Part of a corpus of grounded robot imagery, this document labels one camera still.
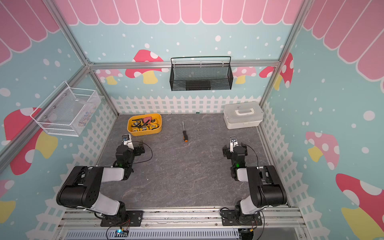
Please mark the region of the yellow storage tray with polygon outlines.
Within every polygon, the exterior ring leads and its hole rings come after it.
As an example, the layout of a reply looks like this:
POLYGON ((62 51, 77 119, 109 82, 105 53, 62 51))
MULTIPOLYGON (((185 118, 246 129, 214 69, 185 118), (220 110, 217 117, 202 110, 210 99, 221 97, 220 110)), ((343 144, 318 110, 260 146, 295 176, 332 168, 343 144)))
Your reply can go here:
POLYGON ((162 131, 162 116, 160 114, 133 116, 128 120, 127 130, 135 137, 158 134, 162 131), (147 117, 152 119, 145 125, 143 119, 147 117))

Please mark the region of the pink tape measure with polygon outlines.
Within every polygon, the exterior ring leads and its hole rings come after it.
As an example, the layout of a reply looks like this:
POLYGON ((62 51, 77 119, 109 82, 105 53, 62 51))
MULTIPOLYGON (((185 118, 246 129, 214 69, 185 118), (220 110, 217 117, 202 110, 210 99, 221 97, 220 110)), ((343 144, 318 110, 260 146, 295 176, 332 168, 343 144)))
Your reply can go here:
POLYGON ((146 125, 146 124, 148 124, 151 121, 151 119, 152 118, 150 118, 150 117, 144 118, 143 119, 143 123, 146 125))

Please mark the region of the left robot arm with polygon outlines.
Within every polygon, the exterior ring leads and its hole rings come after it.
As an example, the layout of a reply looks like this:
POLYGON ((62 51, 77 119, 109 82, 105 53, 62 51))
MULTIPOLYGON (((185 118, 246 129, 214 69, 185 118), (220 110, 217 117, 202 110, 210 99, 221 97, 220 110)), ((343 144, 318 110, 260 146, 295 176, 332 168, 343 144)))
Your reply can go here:
POLYGON ((116 149, 116 160, 111 167, 74 167, 57 193, 57 204, 94 212, 107 226, 129 222, 125 204, 103 195, 100 188, 102 183, 128 180, 134 172, 135 157, 145 153, 144 145, 125 135, 116 149))

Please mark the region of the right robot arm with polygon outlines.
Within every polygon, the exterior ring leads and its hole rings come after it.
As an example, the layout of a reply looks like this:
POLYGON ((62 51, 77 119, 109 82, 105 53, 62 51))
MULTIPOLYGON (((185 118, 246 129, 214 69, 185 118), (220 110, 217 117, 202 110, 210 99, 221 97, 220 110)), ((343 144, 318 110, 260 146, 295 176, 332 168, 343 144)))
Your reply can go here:
POLYGON ((287 203, 287 193, 274 166, 246 166, 248 145, 238 143, 237 138, 231 136, 230 145, 223 147, 223 155, 231 160, 231 177, 237 182, 248 183, 250 191, 250 195, 240 200, 234 210, 223 209, 224 221, 227 220, 229 224, 258 225, 256 218, 262 210, 287 203))

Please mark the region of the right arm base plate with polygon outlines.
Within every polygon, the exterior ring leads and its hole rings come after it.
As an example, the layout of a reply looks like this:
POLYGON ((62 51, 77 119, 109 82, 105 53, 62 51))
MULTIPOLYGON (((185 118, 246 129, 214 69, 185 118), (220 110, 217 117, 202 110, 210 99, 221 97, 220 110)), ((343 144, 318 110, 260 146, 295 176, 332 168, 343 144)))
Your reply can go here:
POLYGON ((263 224, 260 213, 243 215, 241 212, 230 209, 220 210, 223 226, 261 226, 263 224))

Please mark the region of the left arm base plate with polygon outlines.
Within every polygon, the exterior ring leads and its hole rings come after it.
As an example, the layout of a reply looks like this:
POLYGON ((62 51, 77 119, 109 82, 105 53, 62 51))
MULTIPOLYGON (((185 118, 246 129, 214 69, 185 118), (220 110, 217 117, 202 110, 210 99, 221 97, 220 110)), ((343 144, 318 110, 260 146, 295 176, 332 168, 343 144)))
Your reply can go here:
POLYGON ((115 216, 102 216, 101 227, 140 227, 143 220, 143 211, 125 211, 115 216))

